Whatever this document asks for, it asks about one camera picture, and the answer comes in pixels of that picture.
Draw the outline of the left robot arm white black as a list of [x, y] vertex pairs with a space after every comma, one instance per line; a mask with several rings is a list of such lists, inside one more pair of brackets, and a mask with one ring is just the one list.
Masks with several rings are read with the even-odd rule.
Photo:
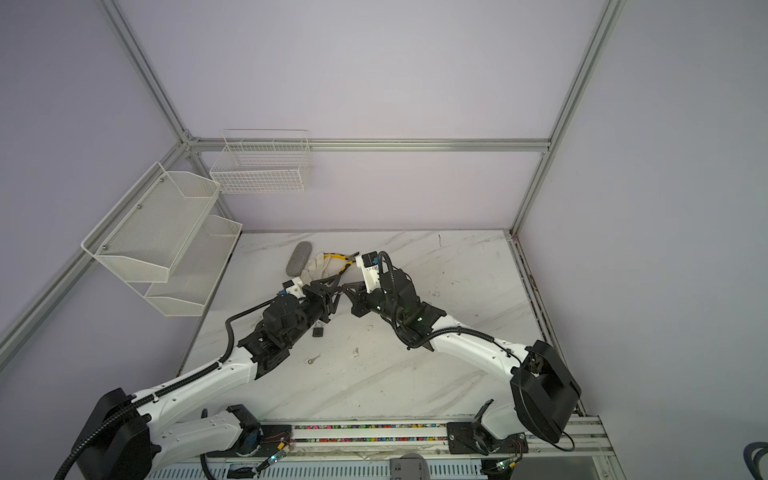
[[134, 394], [117, 388], [97, 402], [55, 476], [77, 467], [86, 479], [144, 479], [168, 465], [212, 452], [251, 456], [272, 443], [243, 404], [189, 421], [224, 393], [258, 380], [285, 361], [317, 322], [328, 322], [339, 297], [338, 276], [283, 292], [253, 307], [263, 314], [251, 334], [235, 338], [234, 315], [225, 322], [227, 346], [217, 359], [177, 379]]

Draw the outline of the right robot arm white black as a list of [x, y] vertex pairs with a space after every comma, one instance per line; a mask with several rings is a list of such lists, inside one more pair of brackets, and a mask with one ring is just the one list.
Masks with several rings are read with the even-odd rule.
[[410, 277], [400, 270], [382, 280], [339, 288], [357, 317], [376, 314], [411, 350], [426, 349], [460, 359], [508, 385], [512, 399], [486, 401], [475, 415], [477, 449], [490, 452], [506, 438], [528, 432], [563, 451], [566, 426], [582, 394], [556, 349], [537, 340], [509, 342], [463, 324], [448, 312], [420, 299]]

